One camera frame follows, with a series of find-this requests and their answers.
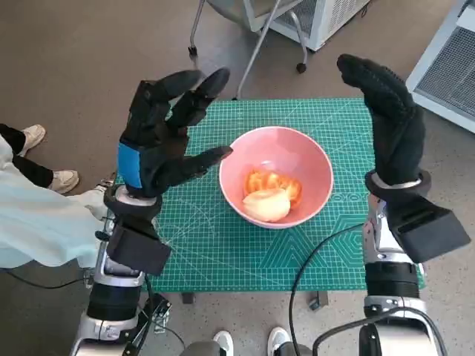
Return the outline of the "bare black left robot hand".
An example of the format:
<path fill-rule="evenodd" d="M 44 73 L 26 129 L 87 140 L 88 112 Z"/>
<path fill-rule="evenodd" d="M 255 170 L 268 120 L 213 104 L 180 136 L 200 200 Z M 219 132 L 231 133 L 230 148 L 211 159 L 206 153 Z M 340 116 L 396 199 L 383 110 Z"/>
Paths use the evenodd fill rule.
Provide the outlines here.
<path fill-rule="evenodd" d="M 233 152 L 219 146 L 186 155 L 188 129 L 206 117 L 229 75 L 226 67 L 205 79 L 199 70 L 182 70 L 138 84 L 117 153 L 117 172 L 133 197 L 158 197 L 206 174 Z"/>

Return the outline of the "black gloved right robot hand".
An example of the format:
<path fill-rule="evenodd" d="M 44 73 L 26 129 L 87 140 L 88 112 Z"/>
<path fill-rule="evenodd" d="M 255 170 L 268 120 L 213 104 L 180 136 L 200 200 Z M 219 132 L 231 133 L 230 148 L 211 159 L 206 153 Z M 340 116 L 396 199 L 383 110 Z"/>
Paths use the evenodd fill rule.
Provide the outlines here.
<path fill-rule="evenodd" d="M 376 173 L 386 185 L 419 178 L 425 125 L 422 110 L 404 81 L 390 68 L 350 54 L 337 59 L 343 82 L 358 88 L 373 123 Z"/>

